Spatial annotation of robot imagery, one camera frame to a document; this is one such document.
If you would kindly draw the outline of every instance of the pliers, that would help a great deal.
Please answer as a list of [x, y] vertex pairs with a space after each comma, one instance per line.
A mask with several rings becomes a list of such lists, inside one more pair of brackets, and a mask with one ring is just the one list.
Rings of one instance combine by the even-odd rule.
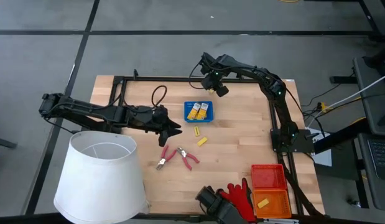
[[159, 161], [159, 163], [156, 166], [157, 170], [160, 170], [163, 167], [163, 165], [165, 164], [165, 162], [169, 161], [171, 158], [173, 158], [173, 156], [177, 152], [177, 150], [174, 149], [174, 151], [168, 157], [165, 157], [166, 151], [168, 148], [169, 148], [169, 145], [165, 145], [165, 147], [163, 148], [162, 155], [160, 155], [160, 158], [162, 158], [162, 159]]
[[177, 152], [179, 152], [179, 153], [181, 154], [182, 160], [184, 161], [185, 166], [186, 166], [189, 170], [192, 170], [192, 167], [191, 167], [190, 164], [188, 164], [187, 157], [193, 159], [196, 163], [199, 163], [199, 160], [198, 160], [195, 156], [193, 156], [193, 155], [191, 155], [191, 154], [185, 152], [185, 150], [182, 149], [181, 147], [178, 147], [178, 148], [177, 148]]

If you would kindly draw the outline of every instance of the red handle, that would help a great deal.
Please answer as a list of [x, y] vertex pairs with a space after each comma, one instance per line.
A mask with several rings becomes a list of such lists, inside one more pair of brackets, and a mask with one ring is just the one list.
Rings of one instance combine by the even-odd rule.
[[160, 155], [160, 158], [164, 158], [165, 157], [166, 151], [167, 151], [168, 148], [169, 148], [169, 145], [165, 145], [165, 147], [163, 148], [162, 154]]
[[184, 161], [185, 166], [186, 166], [189, 170], [192, 170], [192, 166], [191, 166], [190, 164], [188, 164], [187, 158], [186, 158], [186, 157], [183, 157], [182, 160]]
[[169, 161], [171, 158], [173, 158], [173, 156], [175, 155], [176, 152], [177, 152], [177, 150], [174, 149], [173, 152], [166, 158], [166, 161]]
[[188, 153], [187, 157], [193, 159], [196, 163], [199, 163], [199, 160], [194, 155], [191, 155], [191, 154]]

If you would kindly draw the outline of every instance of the wooden table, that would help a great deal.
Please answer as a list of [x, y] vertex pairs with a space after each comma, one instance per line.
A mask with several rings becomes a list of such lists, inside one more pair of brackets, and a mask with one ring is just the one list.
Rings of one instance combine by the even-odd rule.
[[[113, 78], [107, 75], [96, 77], [91, 103], [108, 104]], [[284, 81], [298, 101], [295, 82]], [[269, 134], [269, 104], [258, 84], [227, 83], [230, 92], [220, 98], [215, 93], [193, 89], [188, 82], [128, 81], [125, 100], [129, 105], [150, 106], [152, 91], [158, 85], [167, 86], [168, 91], [162, 104], [169, 110], [171, 120], [180, 124], [183, 131], [182, 134], [169, 138], [169, 149], [181, 146], [196, 156], [200, 163], [189, 161], [192, 166], [192, 171], [189, 171], [181, 156], [176, 154], [158, 171], [155, 168], [162, 152], [158, 145], [158, 136], [140, 130], [123, 129], [123, 134], [132, 136], [137, 142], [151, 213], [201, 214], [202, 210], [195, 196], [203, 186], [226, 189], [228, 183], [239, 184], [243, 177], [247, 178], [251, 186], [252, 164], [277, 163]], [[162, 94], [163, 89], [158, 90], [154, 100], [157, 101]], [[183, 119], [184, 101], [212, 101], [215, 120], [201, 124], [186, 123]], [[303, 129], [304, 121], [297, 105], [288, 94], [286, 101], [292, 120]], [[199, 137], [194, 135], [195, 125], [200, 129]], [[204, 136], [208, 141], [198, 147], [198, 140]], [[295, 153], [294, 160], [300, 188], [315, 208], [324, 213], [313, 162], [301, 153]], [[292, 213], [296, 213], [294, 194], [292, 188], [288, 188]]]

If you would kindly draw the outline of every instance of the blue container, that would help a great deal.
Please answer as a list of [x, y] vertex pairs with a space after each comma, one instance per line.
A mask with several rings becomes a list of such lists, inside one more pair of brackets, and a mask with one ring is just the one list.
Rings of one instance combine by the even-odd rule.
[[[203, 120], [189, 120], [188, 114], [193, 108], [193, 105], [195, 103], [206, 103], [209, 105], [207, 111], [206, 111], [206, 119]], [[213, 102], [211, 101], [185, 101], [184, 102], [184, 120], [188, 123], [208, 123], [210, 121], [213, 121], [215, 118], [215, 110], [213, 109]]]

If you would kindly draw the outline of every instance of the red glove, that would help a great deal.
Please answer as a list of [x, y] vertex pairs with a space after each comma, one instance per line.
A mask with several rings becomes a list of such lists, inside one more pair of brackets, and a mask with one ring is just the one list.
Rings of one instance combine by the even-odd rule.
[[236, 209], [238, 209], [239, 214], [248, 222], [255, 222], [256, 217], [253, 212], [253, 205], [250, 199], [251, 190], [248, 186], [248, 181], [246, 178], [242, 179], [242, 187], [237, 184], [235, 187], [233, 184], [227, 185], [229, 193], [225, 193], [223, 190], [220, 190], [220, 195], [230, 201]]

